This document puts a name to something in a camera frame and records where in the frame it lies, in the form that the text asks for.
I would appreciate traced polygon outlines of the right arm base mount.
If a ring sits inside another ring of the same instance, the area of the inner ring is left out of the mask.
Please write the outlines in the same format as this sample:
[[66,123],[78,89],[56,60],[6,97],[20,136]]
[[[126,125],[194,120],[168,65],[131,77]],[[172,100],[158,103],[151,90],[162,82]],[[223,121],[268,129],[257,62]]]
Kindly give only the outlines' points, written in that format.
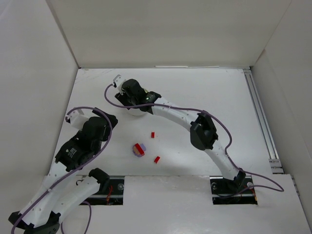
[[240,194],[237,194],[248,186],[253,185],[251,176],[247,176],[243,180],[242,185],[240,185],[238,188],[230,184],[231,182],[232,181],[227,182],[221,176],[210,177],[212,201],[214,205],[258,204],[254,189],[248,189]]

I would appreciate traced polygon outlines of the purple red lego assembly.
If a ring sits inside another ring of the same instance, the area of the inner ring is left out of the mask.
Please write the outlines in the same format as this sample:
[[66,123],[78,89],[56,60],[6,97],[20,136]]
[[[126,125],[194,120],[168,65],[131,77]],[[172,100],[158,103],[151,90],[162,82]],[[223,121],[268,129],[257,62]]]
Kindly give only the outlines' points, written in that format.
[[144,144],[135,144],[132,147],[133,154],[137,157],[143,157],[145,155],[146,147]]

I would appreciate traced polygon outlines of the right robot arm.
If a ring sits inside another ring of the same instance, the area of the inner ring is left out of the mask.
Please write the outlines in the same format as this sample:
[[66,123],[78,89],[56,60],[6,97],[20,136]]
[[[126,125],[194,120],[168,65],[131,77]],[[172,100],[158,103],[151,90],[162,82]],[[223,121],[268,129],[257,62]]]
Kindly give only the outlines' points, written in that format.
[[221,171],[223,179],[231,189],[240,189],[246,174],[237,169],[229,160],[218,142],[216,126],[212,118],[199,110],[176,106],[160,94],[142,88],[135,79],[114,78],[113,86],[118,89],[115,98],[135,113],[144,112],[164,117],[185,128],[190,133],[190,142],[204,151]]

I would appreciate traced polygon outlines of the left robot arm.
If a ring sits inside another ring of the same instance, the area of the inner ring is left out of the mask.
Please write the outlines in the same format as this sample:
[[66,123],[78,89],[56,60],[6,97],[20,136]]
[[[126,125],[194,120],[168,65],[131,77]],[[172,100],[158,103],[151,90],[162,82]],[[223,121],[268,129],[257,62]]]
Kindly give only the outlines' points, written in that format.
[[65,121],[78,131],[59,149],[34,197],[23,209],[10,214],[11,233],[19,228],[26,234],[55,234],[76,206],[109,185],[109,175],[95,168],[72,192],[62,195],[77,173],[106,148],[118,119],[99,108],[76,107]]

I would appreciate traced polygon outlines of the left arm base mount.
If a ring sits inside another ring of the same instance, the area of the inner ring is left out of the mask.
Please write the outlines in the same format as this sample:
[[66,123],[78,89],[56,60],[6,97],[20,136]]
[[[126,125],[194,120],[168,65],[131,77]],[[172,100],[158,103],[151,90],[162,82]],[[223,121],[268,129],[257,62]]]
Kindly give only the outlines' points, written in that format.
[[98,192],[89,196],[85,201],[92,206],[114,206],[123,204],[124,181],[123,176],[110,176],[100,168],[92,169],[88,175],[82,175],[76,181],[78,186],[87,176],[96,176],[101,185]]

